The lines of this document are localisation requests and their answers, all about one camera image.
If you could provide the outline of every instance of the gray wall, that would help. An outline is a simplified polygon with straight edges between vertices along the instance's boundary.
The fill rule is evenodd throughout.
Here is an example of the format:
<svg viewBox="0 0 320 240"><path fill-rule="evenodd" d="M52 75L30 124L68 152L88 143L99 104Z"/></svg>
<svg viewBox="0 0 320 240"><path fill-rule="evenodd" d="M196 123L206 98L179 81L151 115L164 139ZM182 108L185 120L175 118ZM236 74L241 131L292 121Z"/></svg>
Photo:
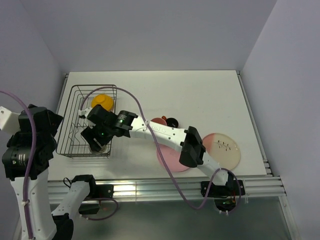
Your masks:
<svg viewBox="0 0 320 240"><path fill-rule="evenodd" d="M303 239L319 239L320 1L278 0L241 73Z"/></svg>
<svg viewBox="0 0 320 240"><path fill-rule="evenodd" d="M276 0L21 0L64 71L241 70Z"/></svg>
<svg viewBox="0 0 320 240"><path fill-rule="evenodd" d="M62 73L19 0L0 0L0 88L19 96L27 105L57 107ZM0 106L21 111L0 94ZM0 131L0 156L10 136ZM19 211L13 189L0 163L0 239L12 239Z"/></svg>

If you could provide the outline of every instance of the pink plate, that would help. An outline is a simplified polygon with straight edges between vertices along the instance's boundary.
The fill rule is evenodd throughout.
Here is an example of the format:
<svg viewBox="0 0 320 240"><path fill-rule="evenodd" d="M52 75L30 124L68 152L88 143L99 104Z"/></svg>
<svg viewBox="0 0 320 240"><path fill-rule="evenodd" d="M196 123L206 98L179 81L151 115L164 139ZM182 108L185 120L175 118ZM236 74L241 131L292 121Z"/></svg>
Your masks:
<svg viewBox="0 0 320 240"><path fill-rule="evenodd" d="M172 149L171 147L162 145L162 144L160 144L160 149L161 149L162 155L164 157L165 163L168 165L171 172L173 172L173 173L183 172L189 168L187 166L182 165L179 162L180 153L177 152L176 150ZM163 162L161 161L158 150L156 151L156 157L158 158L159 163L163 167L165 167Z"/></svg>
<svg viewBox="0 0 320 240"><path fill-rule="evenodd" d="M207 153L222 168L232 170L239 164L240 148L231 137L222 133L211 133L205 136L202 141Z"/></svg>

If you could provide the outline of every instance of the white table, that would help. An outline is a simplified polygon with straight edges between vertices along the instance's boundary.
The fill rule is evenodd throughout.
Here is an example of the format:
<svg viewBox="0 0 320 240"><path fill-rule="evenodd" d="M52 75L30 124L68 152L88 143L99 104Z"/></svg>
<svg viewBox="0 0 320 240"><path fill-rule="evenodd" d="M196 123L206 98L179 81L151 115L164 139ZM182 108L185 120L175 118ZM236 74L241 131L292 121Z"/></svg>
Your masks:
<svg viewBox="0 0 320 240"><path fill-rule="evenodd" d="M147 119L174 117L179 127L194 126L202 137L210 133L226 134L241 150L240 163L233 170L237 176L267 174L236 71L71 72L58 114L64 115L72 87L87 84L114 84L130 91L139 99ZM120 91L116 109L140 114L135 101ZM153 142L126 137L113 139L108 159L68 158L55 153L50 161L49 181L81 174L92 174L96 180L169 177L157 160ZM204 174L189 169L174 176L193 178Z"/></svg>

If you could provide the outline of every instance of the metal wire rack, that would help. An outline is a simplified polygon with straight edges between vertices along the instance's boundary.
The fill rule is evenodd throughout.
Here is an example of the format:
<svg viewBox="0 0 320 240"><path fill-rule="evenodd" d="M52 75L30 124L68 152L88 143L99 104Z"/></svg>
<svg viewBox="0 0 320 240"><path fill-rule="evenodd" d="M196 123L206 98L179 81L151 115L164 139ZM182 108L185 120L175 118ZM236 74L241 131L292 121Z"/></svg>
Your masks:
<svg viewBox="0 0 320 240"><path fill-rule="evenodd" d="M109 157L112 149L112 141L110 141L104 152L92 153L88 143L81 136L81 132L87 127L84 119L79 118L78 110L88 93L99 87L116 87L115 85L74 85L67 100L64 118L59 133L56 152L69 158L74 157ZM112 112L116 112L117 105L117 89L108 88L97 90L92 93L83 105L83 109L90 108L91 102L95 96L105 94L113 99Z"/></svg>

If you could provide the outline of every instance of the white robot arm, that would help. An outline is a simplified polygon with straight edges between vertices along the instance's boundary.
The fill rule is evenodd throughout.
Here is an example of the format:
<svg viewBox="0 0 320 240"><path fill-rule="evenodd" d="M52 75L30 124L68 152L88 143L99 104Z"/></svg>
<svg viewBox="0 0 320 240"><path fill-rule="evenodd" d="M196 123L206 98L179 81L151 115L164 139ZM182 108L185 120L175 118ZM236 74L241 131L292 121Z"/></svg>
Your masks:
<svg viewBox="0 0 320 240"><path fill-rule="evenodd" d="M25 186L25 173L32 139L30 121L24 111L18 114L0 107L0 130L12 134L7 143L8 149L2 156L2 162L19 206L22 225L21 239L70 240L74 230L74 219L79 215L79 207L86 197L95 192L96 182L92 175L76 176L71 181L68 194L51 212L48 167L49 160L53 158L53 151L56 149L54 135L63 118L45 107L30 105L28 108L35 122L37 141L29 181ZM27 202L23 201L25 187L27 188Z"/></svg>
<svg viewBox="0 0 320 240"><path fill-rule="evenodd" d="M89 143L93 152L103 151L104 146L113 136L154 141L148 128L149 125L159 144L166 145L181 153L179 162L182 165L198 168L209 178L221 168L219 163L206 152L206 148L202 145L202 139L194 127L182 129L152 121L145 122L141 116L124 110L115 115L100 105L79 110L78 114L85 119L88 125L81 135ZM221 170L216 174L213 183L217 186L225 186L227 181L228 173Z"/></svg>

